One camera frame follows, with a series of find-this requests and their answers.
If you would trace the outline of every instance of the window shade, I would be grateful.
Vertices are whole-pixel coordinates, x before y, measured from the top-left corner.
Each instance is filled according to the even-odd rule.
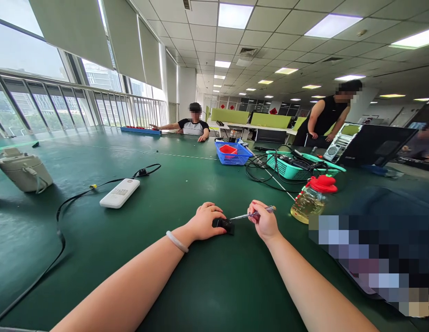
[[[168,95],[168,101],[177,103],[177,89],[176,89],[176,63],[170,58],[170,56],[167,54],[166,56],[166,63],[167,63],[167,95]]]
[[[139,35],[141,36],[146,83],[155,88],[162,89],[159,42],[141,20],[139,20]]]
[[[96,0],[30,0],[47,43],[113,69]]]
[[[137,14],[126,0],[102,2],[116,68],[123,75],[145,82]]]

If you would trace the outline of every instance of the green table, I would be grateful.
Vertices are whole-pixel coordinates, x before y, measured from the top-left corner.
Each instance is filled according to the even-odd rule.
[[[361,294],[308,239],[307,225],[290,216],[292,200],[286,193],[250,181],[242,166],[222,165],[213,138],[198,143],[196,136],[156,137],[97,127],[3,140],[0,146],[35,139],[40,147],[19,148],[40,156],[55,185],[40,195],[24,194],[0,171],[0,312],[57,255],[55,213],[64,200],[90,184],[131,177],[154,163],[162,168],[142,178],[120,210],[99,206],[113,184],[74,202],[60,222],[67,240],[61,261],[0,326],[47,331],[129,259],[187,222],[203,202],[216,203],[232,217],[258,199],[277,206],[282,234],[381,331],[416,331],[391,306]],[[325,213],[338,213],[358,189],[374,184],[400,188],[423,183],[349,170],[338,179],[343,190]],[[321,309],[312,303],[311,310]],[[237,222],[233,237],[191,246],[138,330],[306,331],[268,250],[246,219]]]

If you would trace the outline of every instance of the metal railing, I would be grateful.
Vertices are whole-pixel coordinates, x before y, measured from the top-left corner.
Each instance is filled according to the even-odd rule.
[[[4,137],[95,125],[162,126],[179,115],[179,104],[2,69],[0,91],[10,105],[0,100]]]

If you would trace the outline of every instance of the man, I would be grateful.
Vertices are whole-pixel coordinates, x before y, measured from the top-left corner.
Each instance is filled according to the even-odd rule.
[[[350,111],[350,101],[361,88],[361,81],[348,81],[340,85],[336,94],[320,99],[299,127],[293,145],[304,146],[307,135],[313,140],[323,136],[336,122],[333,131],[326,138],[327,142],[331,142],[344,125]]]
[[[157,129],[178,129],[178,134],[184,133],[187,135],[200,135],[197,141],[204,142],[209,137],[210,129],[207,122],[199,120],[201,113],[201,105],[195,102],[190,104],[191,119],[182,119],[177,123],[167,124],[162,127],[158,127],[155,124],[150,125]]]

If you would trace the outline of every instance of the blue plastic basket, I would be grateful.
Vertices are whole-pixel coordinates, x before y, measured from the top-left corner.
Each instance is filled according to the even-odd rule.
[[[247,160],[253,155],[239,143],[215,142],[214,144],[216,145],[216,152],[218,153],[220,163],[223,165],[245,165]],[[219,148],[224,145],[229,145],[232,148],[237,149],[238,154],[222,153]]]

